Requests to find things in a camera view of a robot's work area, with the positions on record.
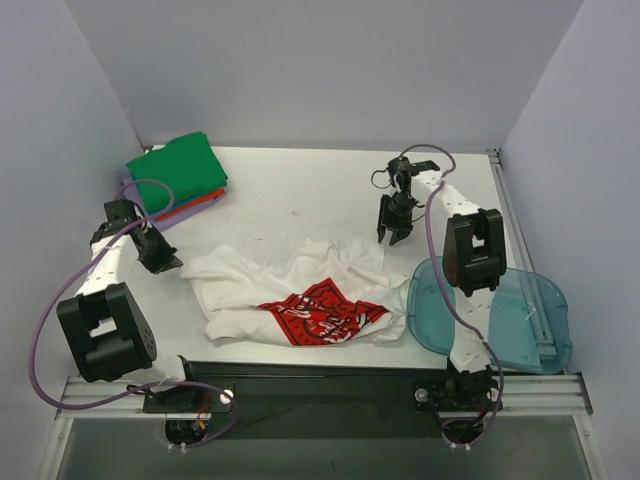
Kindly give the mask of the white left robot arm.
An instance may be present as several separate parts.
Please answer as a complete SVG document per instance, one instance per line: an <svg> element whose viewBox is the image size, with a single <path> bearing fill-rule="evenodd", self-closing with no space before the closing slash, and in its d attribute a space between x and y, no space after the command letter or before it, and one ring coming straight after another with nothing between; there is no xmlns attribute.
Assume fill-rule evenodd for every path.
<svg viewBox="0 0 640 480"><path fill-rule="evenodd" d="M182 412L195 409L202 387L187 377L184 361L161 352L151 326L127 280L135 263L154 275L183 262L162 233L144 221L138 205L117 199L104 205L106 221L91 240L91 266L73 297L56 314L81 377L87 382L129 378L171 382L170 404Z"/></svg>

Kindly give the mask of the white t-shirt red print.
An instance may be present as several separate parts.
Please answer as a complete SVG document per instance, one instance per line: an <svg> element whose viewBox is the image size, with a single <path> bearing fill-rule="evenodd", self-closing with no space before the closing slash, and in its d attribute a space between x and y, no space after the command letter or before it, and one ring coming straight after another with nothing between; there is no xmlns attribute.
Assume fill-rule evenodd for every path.
<svg viewBox="0 0 640 480"><path fill-rule="evenodd" d="M381 246L308 240L286 266L256 263L223 245L186 263L181 276L207 319L206 337L287 347L398 340L409 280L384 267Z"/></svg>

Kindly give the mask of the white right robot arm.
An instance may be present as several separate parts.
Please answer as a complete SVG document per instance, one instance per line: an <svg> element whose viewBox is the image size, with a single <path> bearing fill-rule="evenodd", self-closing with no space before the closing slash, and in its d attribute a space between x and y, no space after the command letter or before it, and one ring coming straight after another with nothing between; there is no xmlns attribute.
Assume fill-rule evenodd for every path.
<svg viewBox="0 0 640 480"><path fill-rule="evenodd" d="M412 194L414 180L428 194L424 220L430 253L434 252L431 213L446 221L442 257L432 261L438 288L455 320L448 355L452 377L443 383L444 399L455 408L465 408L479 394L492 398L499 386L492 379L490 366L490 309L507 267L502 214L478 206L448 185L445 174L431 160L413 163L397 156L383 171L394 192L380 200L379 241L389 236L389 244L394 245L411 234L413 210L419 205Z"/></svg>

